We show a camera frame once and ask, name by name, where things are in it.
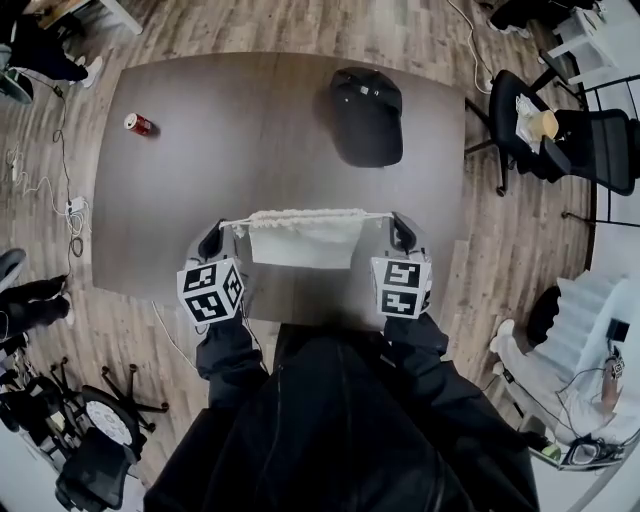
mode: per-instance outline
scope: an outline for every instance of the black office chair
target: black office chair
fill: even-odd
[[[76,507],[89,512],[122,506],[124,481],[129,467],[142,456],[147,438],[142,425],[153,432],[140,411],[166,413],[169,404],[151,407],[133,400],[133,375],[136,365],[129,365],[127,393],[123,394],[102,367],[102,378],[116,397],[92,386],[82,387],[82,400],[87,416],[95,427],[90,428],[75,454],[67,460],[56,481],[56,498],[67,510]]]
[[[118,510],[131,464],[123,446],[92,427],[62,467],[55,496],[66,510]]]
[[[640,145],[638,122],[630,121],[621,110],[580,112],[559,110],[555,113],[564,140],[554,142],[543,137],[540,153],[516,135],[518,120],[516,98],[523,94],[540,111],[549,107],[536,94],[548,80],[536,81],[536,87],[527,86],[513,73],[498,73],[491,91],[489,115],[469,100],[471,109],[489,128],[491,140],[465,150],[469,155],[491,145],[498,146],[502,185],[497,188],[504,196],[508,187],[509,158],[517,163],[518,172],[533,172],[538,178],[551,183],[562,176],[575,175],[595,181],[621,195],[633,192],[638,178]]]

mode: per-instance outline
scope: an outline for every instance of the table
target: table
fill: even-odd
[[[49,16],[43,18],[39,25],[41,28],[46,29],[63,16],[74,13],[78,9],[87,5],[90,1],[91,0],[63,0],[62,2],[58,2],[53,8],[53,12]],[[121,23],[124,23],[129,27],[134,34],[139,35],[142,33],[142,26],[116,0],[100,0],[100,2],[109,9]],[[46,7],[50,4],[51,2],[32,0],[32,2],[27,6],[25,12],[33,12],[34,10],[38,10],[40,7]]]
[[[198,233],[258,210],[398,210],[427,233],[439,308],[462,197],[464,97],[454,89],[382,69],[403,95],[404,156],[384,169],[347,165],[331,136],[327,87],[359,63],[329,57],[231,53],[175,59],[122,72],[95,184],[95,286],[176,305],[176,275]],[[130,112],[159,128],[127,132]],[[251,270],[252,318],[378,328],[364,234],[352,271],[269,265]],[[244,259],[251,265],[250,259]]]
[[[564,53],[575,50],[583,44],[591,45],[603,60],[603,64],[600,67],[591,69],[589,71],[583,71],[579,75],[576,75],[569,79],[571,85],[584,82],[590,77],[601,74],[610,68],[617,67],[615,55],[609,48],[607,42],[607,31],[615,30],[616,27],[610,27],[605,23],[598,15],[590,10],[576,8],[571,15],[571,19],[578,25],[581,32],[580,35],[565,41],[563,44],[556,46],[552,50],[549,50],[549,56],[556,58]],[[553,33],[558,35],[562,31],[562,24],[556,28]]]

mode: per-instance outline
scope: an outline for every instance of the chair base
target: chair base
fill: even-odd
[[[138,423],[142,428],[144,428],[147,432],[153,433],[156,430],[155,423],[150,423],[145,420],[140,412],[150,412],[156,414],[165,414],[169,410],[169,404],[167,402],[163,402],[160,404],[160,407],[154,407],[151,405],[142,404],[136,402],[133,399],[133,375],[138,371],[138,367],[135,364],[129,365],[129,379],[127,380],[127,391],[123,393],[120,391],[120,388],[109,378],[109,373],[111,370],[108,366],[102,367],[101,376],[102,379],[107,383],[109,389],[111,389],[112,393],[123,402],[123,406],[130,411],[133,411],[135,414]]]

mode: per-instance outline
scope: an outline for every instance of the black cable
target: black cable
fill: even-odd
[[[583,373],[595,372],[596,370],[600,370],[601,372],[603,372],[605,369],[604,368],[588,368],[586,370],[582,370],[581,372],[578,372],[573,376],[573,379],[571,379],[569,381],[569,384],[567,384],[565,387],[563,387],[560,391],[555,391],[555,393],[557,394],[557,393],[562,393],[562,392],[566,391],[569,388],[569,386],[571,386],[571,384],[573,384],[573,381],[575,381]]]
[[[54,144],[58,142],[61,143],[62,146],[62,169],[64,170],[65,178],[67,179],[67,203],[65,204],[65,209],[69,208],[71,204],[71,178],[69,177],[69,171],[67,170],[67,155],[64,141],[64,127],[67,124],[67,101],[64,98],[64,93],[60,87],[57,85],[53,86],[40,80],[39,78],[25,73],[21,71],[24,76],[28,77],[31,80],[35,80],[36,82],[40,82],[42,85],[45,85],[49,89],[53,91],[53,93],[62,100],[62,123],[60,123],[60,127],[53,132],[52,141]],[[79,236],[71,235],[71,239],[69,240],[69,247],[67,250],[67,263],[69,264],[69,270],[67,272],[67,277],[71,275],[71,254],[73,254],[76,258],[80,258],[84,253],[84,241]]]
[[[240,300],[240,314],[242,315],[242,318],[244,318],[244,323],[247,327],[247,330],[249,331],[249,333],[251,334],[251,336],[253,337],[253,339],[256,341],[256,345],[258,345],[258,350],[260,350],[260,366],[262,366],[262,369],[269,373],[269,370],[267,370],[266,365],[264,364],[264,351],[262,350],[262,345],[260,345],[260,342],[258,341],[258,338],[256,337],[256,335],[253,333],[253,331],[251,330],[251,326],[249,325],[249,318],[247,317],[247,310],[244,307],[244,299]]]

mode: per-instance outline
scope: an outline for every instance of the desk leg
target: desk leg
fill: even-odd
[[[135,35],[142,33],[142,27],[140,26],[140,23],[133,19],[131,14],[129,14],[116,0],[100,1],[102,2],[102,5],[104,5],[113,14],[115,14],[122,23],[129,27]]]
[[[556,46],[552,50],[549,50],[549,57],[556,58],[562,55],[563,53],[570,52],[574,48],[586,43],[589,41],[589,38],[586,35],[574,37],[573,39],[569,39],[566,43],[561,44],[560,46]]]
[[[609,66],[600,66],[599,68],[591,69],[589,71],[585,71],[584,73],[580,73],[579,75],[572,76],[571,78],[569,78],[569,85],[579,84],[590,78],[597,77],[598,75],[601,75],[602,73],[610,69],[611,68]]]

